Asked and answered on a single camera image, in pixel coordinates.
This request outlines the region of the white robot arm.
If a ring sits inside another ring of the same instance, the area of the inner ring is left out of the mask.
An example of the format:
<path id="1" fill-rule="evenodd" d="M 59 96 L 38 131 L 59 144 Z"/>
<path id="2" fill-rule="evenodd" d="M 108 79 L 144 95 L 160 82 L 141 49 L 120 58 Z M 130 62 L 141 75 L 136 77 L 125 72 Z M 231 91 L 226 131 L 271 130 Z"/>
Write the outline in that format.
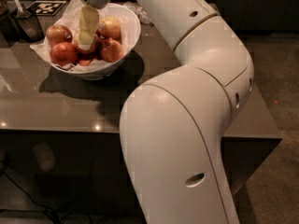
<path id="1" fill-rule="evenodd" d="M 147 224 L 239 224 L 221 138 L 254 67 L 205 0 L 136 0 L 180 66 L 137 87 L 121 112 L 123 157 Z"/>

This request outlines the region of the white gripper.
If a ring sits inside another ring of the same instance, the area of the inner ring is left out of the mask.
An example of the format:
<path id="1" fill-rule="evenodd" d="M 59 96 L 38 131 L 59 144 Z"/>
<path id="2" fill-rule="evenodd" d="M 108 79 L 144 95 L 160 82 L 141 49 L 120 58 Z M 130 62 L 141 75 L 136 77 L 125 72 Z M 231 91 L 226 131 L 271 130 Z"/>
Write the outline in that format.
<path id="1" fill-rule="evenodd" d="M 80 0 L 85 4 L 79 11 L 79 43 L 90 45 L 99 22 L 98 9 L 104 8 L 110 0 Z"/>

